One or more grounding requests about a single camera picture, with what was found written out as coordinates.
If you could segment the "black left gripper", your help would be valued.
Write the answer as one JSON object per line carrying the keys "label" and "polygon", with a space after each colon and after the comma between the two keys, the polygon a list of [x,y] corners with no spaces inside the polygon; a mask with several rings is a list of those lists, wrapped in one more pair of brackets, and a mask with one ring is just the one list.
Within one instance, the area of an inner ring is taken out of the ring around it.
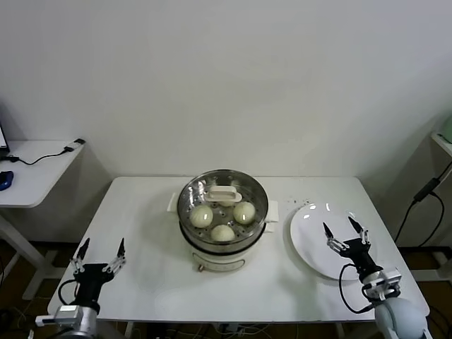
{"label": "black left gripper", "polygon": [[102,286],[113,280],[114,273],[118,273],[126,264],[124,238],[121,239],[117,255],[110,263],[89,263],[83,265],[88,250],[90,238],[87,238],[71,259],[74,279],[79,284],[73,304],[81,307],[98,307],[98,299]]}

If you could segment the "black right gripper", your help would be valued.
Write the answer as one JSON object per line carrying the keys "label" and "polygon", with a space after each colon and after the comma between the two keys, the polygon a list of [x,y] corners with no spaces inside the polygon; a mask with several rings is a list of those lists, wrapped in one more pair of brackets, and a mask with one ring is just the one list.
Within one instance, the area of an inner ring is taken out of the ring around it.
{"label": "black right gripper", "polygon": [[364,280],[369,275],[378,272],[379,266],[376,265],[369,254],[371,244],[368,230],[361,226],[354,218],[349,217],[348,220],[359,237],[341,242],[333,236],[327,224],[323,223],[327,245],[333,251],[340,251],[342,257],[349,258],[355,265],[359,279]]}

